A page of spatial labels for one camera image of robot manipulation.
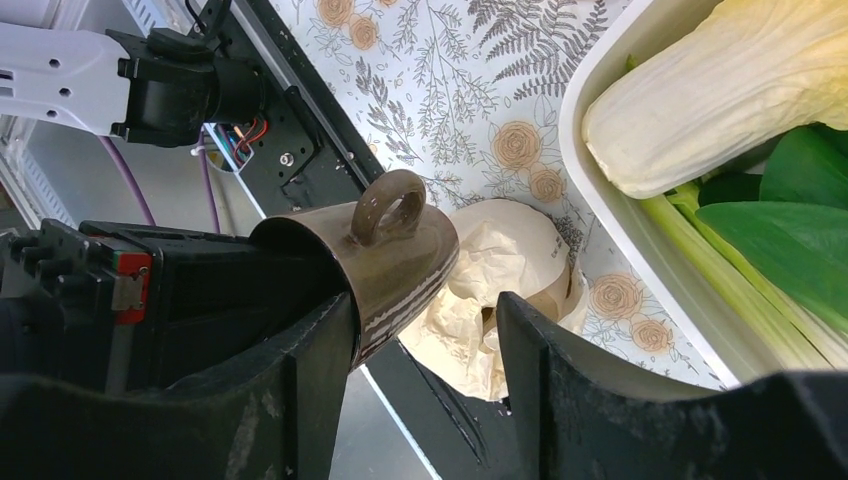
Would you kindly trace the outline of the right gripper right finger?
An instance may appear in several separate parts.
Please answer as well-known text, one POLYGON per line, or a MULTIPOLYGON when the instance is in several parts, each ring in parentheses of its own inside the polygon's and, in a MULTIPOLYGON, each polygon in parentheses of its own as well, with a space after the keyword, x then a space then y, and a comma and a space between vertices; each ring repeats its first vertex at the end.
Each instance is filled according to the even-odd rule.
POLYGON ((529 479, 847 475, 842 371, 781 371, 714 391, 625 361, 511 292, 496 320, 529 479))

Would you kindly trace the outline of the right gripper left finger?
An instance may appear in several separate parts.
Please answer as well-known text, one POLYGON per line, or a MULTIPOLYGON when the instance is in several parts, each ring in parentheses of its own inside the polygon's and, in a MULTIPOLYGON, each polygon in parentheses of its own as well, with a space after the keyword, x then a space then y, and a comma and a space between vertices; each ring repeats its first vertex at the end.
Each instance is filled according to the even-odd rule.
POLYGON ((172 386, 113 396, 1 379, 5 479, 325 479, 351 368, 340 294, 271 339, 172 386))

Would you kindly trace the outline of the small brown mug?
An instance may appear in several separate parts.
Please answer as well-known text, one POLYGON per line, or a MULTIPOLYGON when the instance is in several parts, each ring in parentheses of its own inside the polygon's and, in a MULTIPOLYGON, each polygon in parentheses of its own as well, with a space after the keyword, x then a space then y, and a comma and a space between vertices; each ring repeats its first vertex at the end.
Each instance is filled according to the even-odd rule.
POLYGON ((426 197, 417 174, 392 170, 355 202, 267 217, 250 235, 258 245, 332 257, 356 307, 353 367, 431 304, 458 259, 453 223, 426 197))

